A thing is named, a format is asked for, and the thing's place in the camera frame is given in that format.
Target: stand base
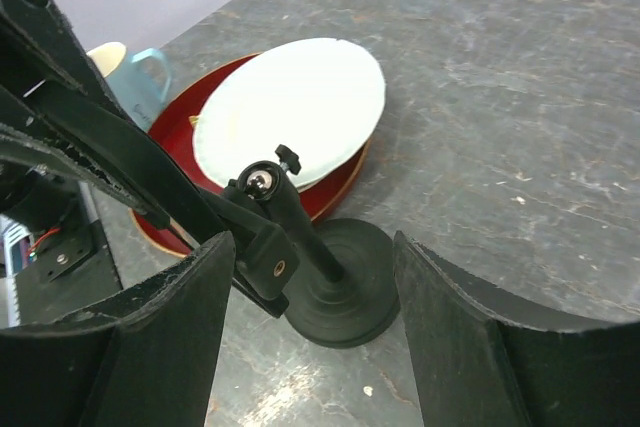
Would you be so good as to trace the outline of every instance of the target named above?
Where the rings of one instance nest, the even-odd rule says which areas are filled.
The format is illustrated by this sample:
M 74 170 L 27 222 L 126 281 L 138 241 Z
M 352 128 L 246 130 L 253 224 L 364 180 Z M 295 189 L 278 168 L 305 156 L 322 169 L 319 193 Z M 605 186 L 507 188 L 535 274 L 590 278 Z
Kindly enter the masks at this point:
M 375 225 L 356 219 L 320 224 L 316 233 L 345 268 L 331 283 L 306 259 L 285 288 L 285 317 L 300 335 L 334 349 L 366 344 L 400 311 L 393 277 L 393 241 Z

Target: black pole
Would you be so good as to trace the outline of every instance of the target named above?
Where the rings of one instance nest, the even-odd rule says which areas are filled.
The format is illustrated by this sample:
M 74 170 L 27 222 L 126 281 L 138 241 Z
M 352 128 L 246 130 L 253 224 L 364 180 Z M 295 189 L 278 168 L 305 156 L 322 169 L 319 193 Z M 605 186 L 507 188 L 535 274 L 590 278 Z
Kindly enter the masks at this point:
M 282 226 L 328 282 L 344 278 L 344 267 L 316 234 L 297 189 L 279 165 L 268 161 L 250 165 L 240 175 L 238 186 L 258 202 L 270 220 Z

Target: black stand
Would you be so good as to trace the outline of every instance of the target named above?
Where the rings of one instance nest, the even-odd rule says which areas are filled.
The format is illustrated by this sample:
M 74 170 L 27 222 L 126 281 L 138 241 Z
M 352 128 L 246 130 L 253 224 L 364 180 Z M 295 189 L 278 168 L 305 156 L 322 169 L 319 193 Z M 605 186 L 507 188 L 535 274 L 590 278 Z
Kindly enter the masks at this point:
M 383 333 L 400 310 L 393 278 L 393 242 L 362 220 L 330 220 L 314 229 L 286 170 L 300 170 L 283 146 L 282 160 L 257 162 L 238 179 L 267 217 L 298 248 L 300 265 L 285 287 L 285 316 L 303 337 L 331 348 L 365 344 Z

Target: screw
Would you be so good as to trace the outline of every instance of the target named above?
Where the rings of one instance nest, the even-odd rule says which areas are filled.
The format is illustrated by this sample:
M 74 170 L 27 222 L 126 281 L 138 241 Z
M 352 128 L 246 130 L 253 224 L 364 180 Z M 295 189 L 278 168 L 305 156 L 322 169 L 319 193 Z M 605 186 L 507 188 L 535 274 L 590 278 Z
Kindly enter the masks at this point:
M 274 277 L 280 277 L 282 275 L 282 272 L 284 272 L 284 268 L 287 266 L 287 264 L 285 264 L 284 260 L 281 260 L 280 262 L 278 262 L 276 264 L 275 269 L 273 269 L 273 276 Z

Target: marble surface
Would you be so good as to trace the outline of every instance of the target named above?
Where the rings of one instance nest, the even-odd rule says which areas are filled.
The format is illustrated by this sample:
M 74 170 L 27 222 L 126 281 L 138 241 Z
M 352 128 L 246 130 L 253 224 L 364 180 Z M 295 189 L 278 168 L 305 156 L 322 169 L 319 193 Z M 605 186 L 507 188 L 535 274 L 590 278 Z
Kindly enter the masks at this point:
M 402 229 L 542 304 L 638 318 L 638 0 L 234 0 L 165 47 L 174 93 L 239 56 L 318 36 L 363 45 L 388 82 L 337 215 Z M 126 283 L 173 261 L 124 207 L 99 206 Z M 421 425 L 401 321 L 335 352 L 234 295 L 207 425 Z

